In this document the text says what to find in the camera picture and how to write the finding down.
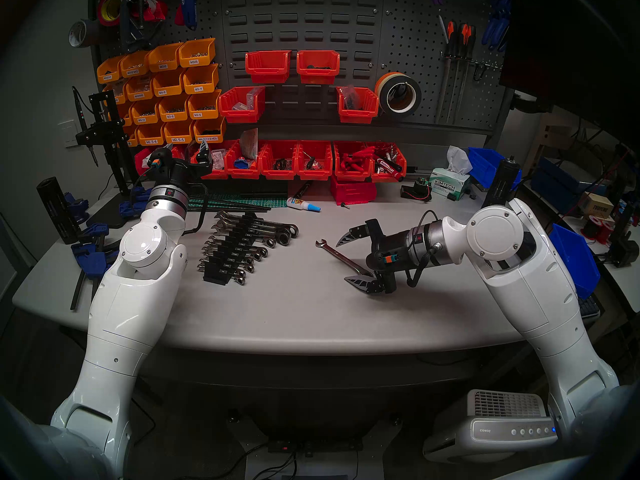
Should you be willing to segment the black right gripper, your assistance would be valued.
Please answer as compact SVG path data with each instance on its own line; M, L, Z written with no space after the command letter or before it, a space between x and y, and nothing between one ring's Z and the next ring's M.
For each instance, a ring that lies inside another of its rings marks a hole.
M367 267L375 276L353 275L344 278L347 283L367 295L391 294L397 289L396 272L410 274L417 266L411 257L408 238L409 231L384 235L377 219L369 219L363 225L352 227L339 240L336 247L370 238L371 252L366 257Z

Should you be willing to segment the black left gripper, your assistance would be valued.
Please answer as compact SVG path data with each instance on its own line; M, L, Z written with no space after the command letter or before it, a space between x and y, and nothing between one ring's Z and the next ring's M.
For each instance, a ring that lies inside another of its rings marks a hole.
M148 158L148 177L153 187L173 185L189 190L192 184L200 183L202 177L213 169L213 159L207 141L201 141L196 153L196 162L174 158L172 146L161 147L161 152L152 152Z

